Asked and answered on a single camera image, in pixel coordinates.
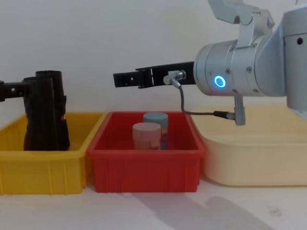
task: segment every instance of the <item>jar lid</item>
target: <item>jar lid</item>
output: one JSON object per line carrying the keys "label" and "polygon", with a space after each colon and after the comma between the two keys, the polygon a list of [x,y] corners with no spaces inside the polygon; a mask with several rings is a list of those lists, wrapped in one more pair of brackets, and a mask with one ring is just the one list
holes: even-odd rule
{"label": "jar lid", "polygon": [[139,141],[157,141],[161,139],[161,126],[156,123],[137,123],[132,127],[132,136],[134,140]]}
{"label": "jar lid", "polygon": [[146,113],[143,121],[157,123],[161,125],[161,128],[168,128],[168,115],[165,113]]}

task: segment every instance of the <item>plastic container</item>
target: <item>plastic container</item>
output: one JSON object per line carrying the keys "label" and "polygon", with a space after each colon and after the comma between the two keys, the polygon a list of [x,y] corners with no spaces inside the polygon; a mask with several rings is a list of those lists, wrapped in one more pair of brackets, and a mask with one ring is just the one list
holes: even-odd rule
{"label": "plastic container", "polygon": [[102,113],[67,113],[69,151],[23,151],[25,116],[0,131],[0,194],[78,194],[91,162],[88,145],[103,122]]}
{"label": "plastic container", "polygon": [[[202,108],[194,112],[233,111]],[[307,121],[286,106],[246,108],[246,125],[192,116],[208,147],[203,172],[232,186],[307,185]]]}
{"label": "plastic container", "polygon": [[143,116],[144,122],[153,122],[161,126],[161,149],[167,149],[168,142],[168,115],[165,113],[146,113]]}
{"label": "plastic container", "polygon": [[161,126],[149,122],[134,124],[132,138],[136,150],[159,150],[161,148]]}
{"label": "plastic container", "polygon": [[97,192],[195,192],[204,144],[189,115],[170,112],[168,150],[135,150],[132,126],[142,112],[110,113],[88,155]]}

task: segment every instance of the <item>cable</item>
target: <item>cable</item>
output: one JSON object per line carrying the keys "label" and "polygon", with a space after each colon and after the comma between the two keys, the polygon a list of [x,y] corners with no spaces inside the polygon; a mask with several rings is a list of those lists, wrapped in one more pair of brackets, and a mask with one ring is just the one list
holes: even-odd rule
{"label": "cable", "polygon": [[180,97],[181,97],[181,111],[184,112],[185,114],[189,115],[213,115],[213,113],[194,113],[194,112],[189,112],[184,109],[184,94],[182,90],[182,86],[179,86],[179,91],[180,91]]}

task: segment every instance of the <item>plastic jar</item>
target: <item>plastic jar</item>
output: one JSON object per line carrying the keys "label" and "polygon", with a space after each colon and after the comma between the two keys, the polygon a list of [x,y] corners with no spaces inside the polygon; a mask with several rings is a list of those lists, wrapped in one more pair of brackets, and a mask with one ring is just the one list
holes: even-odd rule
{"label": "plastic jar", "polygon": [[161,149],[168,148],[168,115],[165,113],[146,113],[143,116],[144,122],[152,122],[161,126]]}
{"label": "plastic jar", "polygon": [[161,126],[156,123],[137,123],[132,127],[136,150],[159,150],[161,148]]}

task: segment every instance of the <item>blue-lidded jar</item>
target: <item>blue-lidded jar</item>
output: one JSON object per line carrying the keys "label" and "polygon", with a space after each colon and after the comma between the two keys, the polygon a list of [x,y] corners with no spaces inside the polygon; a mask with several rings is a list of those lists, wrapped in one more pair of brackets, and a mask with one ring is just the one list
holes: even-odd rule
{"label": "blue-lidded jar", "polygon": [[165,113],[146,113],[143,116],[143,121],[161,126],[161,149],[166,150],[168,148],[168,115]]}

